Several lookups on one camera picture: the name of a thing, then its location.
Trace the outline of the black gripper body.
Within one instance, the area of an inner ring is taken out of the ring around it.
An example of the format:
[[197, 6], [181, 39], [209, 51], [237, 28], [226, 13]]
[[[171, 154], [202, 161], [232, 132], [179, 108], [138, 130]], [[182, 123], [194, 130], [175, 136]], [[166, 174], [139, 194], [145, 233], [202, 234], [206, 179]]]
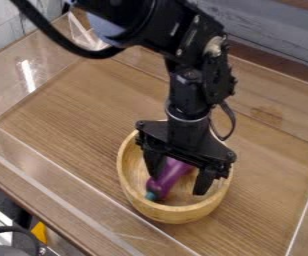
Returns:
[[223, 144], [227, 137], [221, 137], [214, 131], [210, 114], [211, 109], [186, 115], [167, 107], [166, 120], [137, 122], [135, 142], [142, 152], [146, 149], [162, 152], [166, 157], [190, 164], [198, 170], [214, 168], [215, 179], [221, 179], [229, 177], [237, 155]]

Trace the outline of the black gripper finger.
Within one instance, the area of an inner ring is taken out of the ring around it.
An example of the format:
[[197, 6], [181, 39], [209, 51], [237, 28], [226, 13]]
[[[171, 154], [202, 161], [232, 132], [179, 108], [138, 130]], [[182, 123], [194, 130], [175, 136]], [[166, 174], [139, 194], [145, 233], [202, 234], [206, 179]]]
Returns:
[[162, 152], [146, 149], [143, 151], [143, 159], [149, 175], [151, 178], [157, 179], [166, 164], [166, 155]]
[[217, 171], [214, 168], [206, 167], [205, 169], [201, 169], [195, 179], [193, 194], [197, 196], [205, 195], [215, 178]]

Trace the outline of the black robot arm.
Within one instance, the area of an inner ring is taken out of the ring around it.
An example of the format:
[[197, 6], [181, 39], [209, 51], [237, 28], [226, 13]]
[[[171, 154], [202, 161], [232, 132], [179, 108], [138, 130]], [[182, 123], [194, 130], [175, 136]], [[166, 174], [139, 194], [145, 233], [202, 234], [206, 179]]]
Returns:
[[226, 178], [237, 155], [211, 121], [211, 110], [232, 109], [237, 79], [229, 65], [223, 25], [187, 0], [66, 0], [85, 10], [103, 50], [74, 44], [28, 0], [10, 0], [36, 28], [69, 52], [106, 59], [141, 46], [159, 53], [170, 78], [167, 119], [137, 122], [137, 144], [153, 182], [169, 176], [171, 160], [198, 169], [193, 193], [203, 195]]

